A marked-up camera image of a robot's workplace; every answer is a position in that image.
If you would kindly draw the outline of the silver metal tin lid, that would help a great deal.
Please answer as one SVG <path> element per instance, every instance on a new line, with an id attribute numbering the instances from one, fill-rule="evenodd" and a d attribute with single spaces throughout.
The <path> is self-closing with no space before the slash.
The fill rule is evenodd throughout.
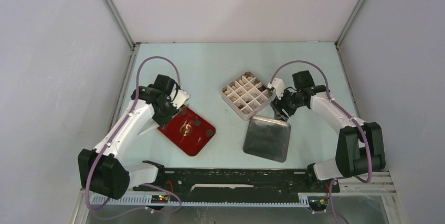
<path id="1" fill-rule="evenodd" d="M 246 154 L 284 163 L 287 159 L 290 135 L 289 123 L 253 116 L 249 121 L 242 149 Z"/>

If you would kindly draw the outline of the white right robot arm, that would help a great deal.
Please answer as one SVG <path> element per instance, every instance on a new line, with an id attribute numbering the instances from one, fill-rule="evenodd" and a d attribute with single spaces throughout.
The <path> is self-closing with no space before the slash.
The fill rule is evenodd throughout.
<path id="1" fill-rule="evenodd" d="M 271 102 L 275 119 L 287 121 L 298 108 L 306 107 L 320 115 L 338 136 L 334 158 L 308 166 L 305 184 L 309 190 L 321 190 L 328 179 L 370 176 L 385 168 L 383 132 L 378 123 L 348 113 L 326 85 L 314 83 L 309 71 L 297 72 L 292 78 L 293 87 L 285 87 L 279 78 L 267 85 L 276 93 Z"/>

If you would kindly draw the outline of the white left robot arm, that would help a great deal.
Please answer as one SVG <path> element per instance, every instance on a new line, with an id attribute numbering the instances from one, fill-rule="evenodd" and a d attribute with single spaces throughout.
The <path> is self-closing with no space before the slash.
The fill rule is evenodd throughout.
<path id="1" fill-rule="evenodd" d="M 162 74 L 153 84 L 138 86 L 110 132 L 93 149 L 79 153 L 82 188 L 111 199 L 120 199 L 128 189 L 145 183 L 155 191 L 164 188 L 166 177 L 159 172 L 159 164 L 142 161 L 125 166 L 122 162 L 133 141 L 153 129 L 165 127 L 189 98 L 189 93 L 174 79 Z"/>

